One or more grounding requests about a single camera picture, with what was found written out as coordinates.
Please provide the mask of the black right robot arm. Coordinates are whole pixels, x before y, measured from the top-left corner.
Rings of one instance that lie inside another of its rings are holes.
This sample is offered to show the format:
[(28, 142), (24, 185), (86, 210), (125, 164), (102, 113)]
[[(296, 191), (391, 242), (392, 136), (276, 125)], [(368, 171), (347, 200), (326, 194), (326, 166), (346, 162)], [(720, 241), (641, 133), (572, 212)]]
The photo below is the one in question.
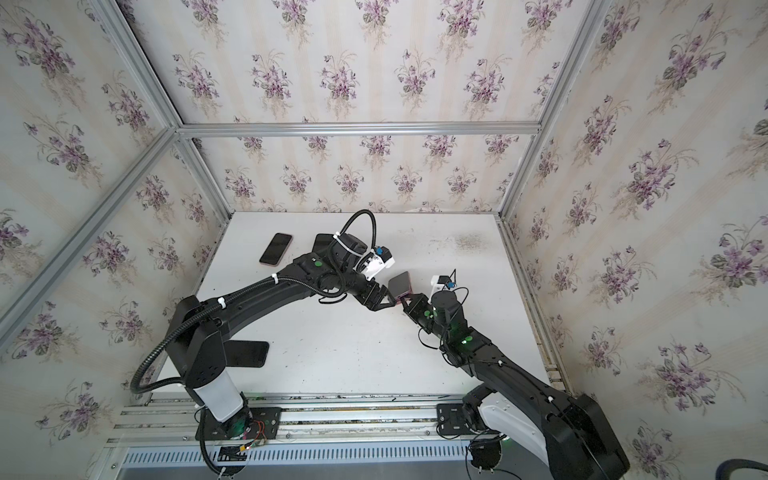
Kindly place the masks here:
[(468, 325), (456, 293), (409, 294), (404, 313), (440, 339), (449, 362), (481, 384), (462, 399), (468, 426), (501, 433), (548, 466), (554, 479), (620, 479), (630, 461), (604, 411), (539, 380)]

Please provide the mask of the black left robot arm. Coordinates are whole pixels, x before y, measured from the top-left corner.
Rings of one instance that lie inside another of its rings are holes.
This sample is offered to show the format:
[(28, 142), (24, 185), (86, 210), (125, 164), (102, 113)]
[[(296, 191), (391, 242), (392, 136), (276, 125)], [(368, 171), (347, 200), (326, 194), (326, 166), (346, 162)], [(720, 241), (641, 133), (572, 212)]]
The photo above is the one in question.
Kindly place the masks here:
[(370, 311), (391, 308), (394, 297), (375, 277), (394, 263), (387, 247), (369, 247), (351, 234), (337, 232), (325, 249), (302, 254), (263, 280), (205, 301), (196, 296), (182, 300), (163, 350), (192, 399), (218, 423), (227, 423), (246, 409), (245, 397), (227, 372), (225, 344), (235, 334), (312, 296), (350, 295)]

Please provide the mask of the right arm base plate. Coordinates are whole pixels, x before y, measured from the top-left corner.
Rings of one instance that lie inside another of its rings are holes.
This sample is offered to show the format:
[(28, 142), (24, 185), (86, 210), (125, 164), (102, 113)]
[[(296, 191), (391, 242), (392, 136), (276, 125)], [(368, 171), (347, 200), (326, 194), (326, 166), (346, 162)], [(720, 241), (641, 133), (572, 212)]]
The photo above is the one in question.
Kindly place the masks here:
[(436, 405), (436, 433), (446, 440), (458, 439), (466, 435), (476, 435), (479, 431), (467, 420), (461, 403), (439, 403)]

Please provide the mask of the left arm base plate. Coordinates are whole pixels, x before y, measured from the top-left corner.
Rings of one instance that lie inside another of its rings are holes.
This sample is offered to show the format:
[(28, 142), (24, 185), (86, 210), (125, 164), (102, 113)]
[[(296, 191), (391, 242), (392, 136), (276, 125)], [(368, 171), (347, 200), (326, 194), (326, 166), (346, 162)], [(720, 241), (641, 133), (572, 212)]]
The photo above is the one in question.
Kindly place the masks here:
[(283, 410), (280, 407), (241, 409), (224, 423), (218, 422), (213, 414), (203, 408), (203, 426), (198, 426), (195, 439), (208, 441), (224, 440), (272, 440), (277, 436)]

